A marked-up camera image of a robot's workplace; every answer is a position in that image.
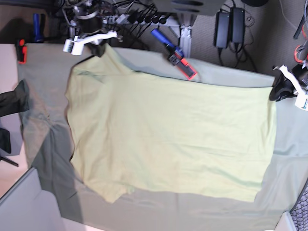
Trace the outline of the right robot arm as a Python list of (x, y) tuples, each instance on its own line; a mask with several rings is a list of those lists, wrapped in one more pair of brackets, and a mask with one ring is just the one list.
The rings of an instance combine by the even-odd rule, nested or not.
[(61, 10), (69, 31), (63, 52), (81, 56), (87, 47), (93, 56), (101, 57), (106, 42), (123, 42), (110, 23), (116, 15), (113, 4), (105, 0), (66, 0)]

